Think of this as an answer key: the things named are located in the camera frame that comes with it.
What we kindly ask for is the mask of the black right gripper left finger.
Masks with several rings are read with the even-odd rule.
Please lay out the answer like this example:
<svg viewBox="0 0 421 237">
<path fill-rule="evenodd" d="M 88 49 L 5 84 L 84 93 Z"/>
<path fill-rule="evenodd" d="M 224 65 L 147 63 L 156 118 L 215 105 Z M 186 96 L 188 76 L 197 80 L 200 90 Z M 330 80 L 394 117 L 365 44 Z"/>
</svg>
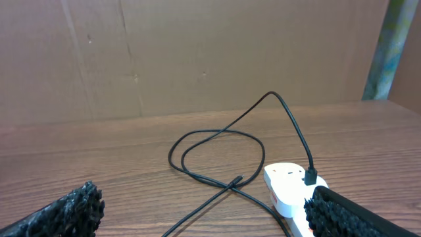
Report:
<svg viewBox="0 0 421 237">
<path fill-rule="evenodd" d="M 1 237 L 95 237 L 105 216 L 102 191 L 92 181 L 1 229 Z"/>
</svg>

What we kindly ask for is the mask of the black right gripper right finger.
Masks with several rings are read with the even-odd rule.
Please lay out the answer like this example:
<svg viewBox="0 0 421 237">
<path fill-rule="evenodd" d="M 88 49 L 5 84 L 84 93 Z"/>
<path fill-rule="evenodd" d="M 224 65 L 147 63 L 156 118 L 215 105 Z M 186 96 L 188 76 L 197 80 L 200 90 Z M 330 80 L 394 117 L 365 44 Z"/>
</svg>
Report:
<svg viewBox="0 0 421 237">
<path fill-rule="evenodd" d="M 315 237 L 418 237 L 324 186 L 304 204 Z"/>
</svg>

